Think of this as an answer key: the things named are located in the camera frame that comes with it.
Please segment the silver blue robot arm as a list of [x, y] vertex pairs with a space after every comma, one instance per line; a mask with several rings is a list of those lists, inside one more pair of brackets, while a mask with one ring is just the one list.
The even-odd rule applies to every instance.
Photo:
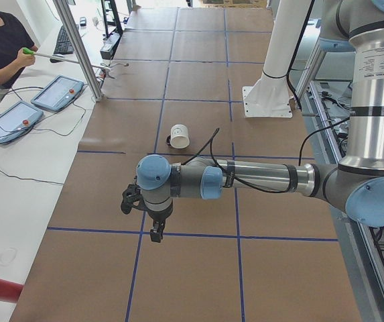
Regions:
[[142, 158], [121, 210], [145, 211], [151, 240], [160, 242], [175, 198], [217, 199], [248, 187], [264, 193], [300, 193], [339, 209], [358, 223], [384, 226], [384, 1], [325, 1], [320, 46], [355, 52], [346, 155], [335, 165], [263, 164], [203, 158], [170, 164]]

